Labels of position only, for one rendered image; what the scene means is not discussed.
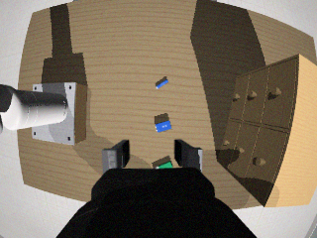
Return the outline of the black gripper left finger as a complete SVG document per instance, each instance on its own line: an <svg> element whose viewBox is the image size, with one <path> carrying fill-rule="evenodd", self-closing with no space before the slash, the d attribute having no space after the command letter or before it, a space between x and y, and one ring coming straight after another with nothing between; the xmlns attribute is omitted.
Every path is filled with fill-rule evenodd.
<svg viewBox="0 0 317 238"><path fill-rule="evenodd" d="M111 149L102 150L103 175L110 169L122 169L130 160L130 140L122 140Z"/></svg>

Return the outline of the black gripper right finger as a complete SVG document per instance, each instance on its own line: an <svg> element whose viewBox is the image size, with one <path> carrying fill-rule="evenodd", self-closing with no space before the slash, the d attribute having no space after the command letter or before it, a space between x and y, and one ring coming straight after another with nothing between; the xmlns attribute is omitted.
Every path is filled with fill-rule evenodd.
<svg viewBox="0 0 317 238"><path fill-rule="evenodd" d="M181 139L174 139L174 158L183 168L197 168L202 172L203 149L194 148Z"/></svg>

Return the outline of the small wooden chest of drawers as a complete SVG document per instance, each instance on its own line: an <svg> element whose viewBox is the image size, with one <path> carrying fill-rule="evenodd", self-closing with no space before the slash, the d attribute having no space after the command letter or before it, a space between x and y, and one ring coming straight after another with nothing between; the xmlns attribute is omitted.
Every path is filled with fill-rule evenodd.
<svg viewBox="0 0 317 238"><path fill-rule="evenodd" d="M228 121L241 122L241 127L242 123L260 127L255 150L244 182L240 181L229 169L217 160L217 162L263 207L307 205L310 203L317 187L317 65L298 54L236 77L237 81L237 78L249 74L251 81L252 73L269 67L267 92L264 104L265 112L270 68L274 65L293 59L297 59L297 74L293 111L289 129L263 124L264 114L262 124L244 121L244 110L242 121L228 118ZM288 133L282 158L265 202L245 185L255 155L261 129L263 127Z"/></svg>

